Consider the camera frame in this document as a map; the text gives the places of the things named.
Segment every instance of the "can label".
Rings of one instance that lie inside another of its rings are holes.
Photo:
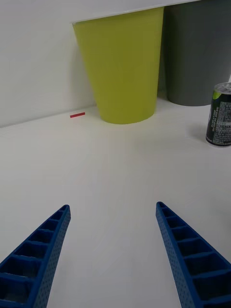
[[[231,145],[231,95],[214,91],[206,140],[214,145]]]

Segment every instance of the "yellow-green trash bin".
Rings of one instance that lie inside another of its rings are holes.
[[[164,8],[73,24],[101,118],[128,124],[155,111]]]

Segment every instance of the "trash bin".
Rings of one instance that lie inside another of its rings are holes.
[[[231,75],[231,0],[201,0],[165,8],[164,57],[168,99],[211,104],[214,86]]]
[[[128,124],[155,110],[164,8],[73,24],[101,118]]]

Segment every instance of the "red tape strip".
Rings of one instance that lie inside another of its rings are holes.
[[[81,112],[80,114],[76,114],[76,115],[70,115],[70,118],[77,117],[77,116],[83,116],[84,114],[85,112]]]

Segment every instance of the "white floor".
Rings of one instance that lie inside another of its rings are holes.
[[[205,141],[209,106],[159,99],[125,126],[84,111],[0,130],[0,260],[70,204],[48,308],[180,308],[155,204],[231,262],[231,148]]]

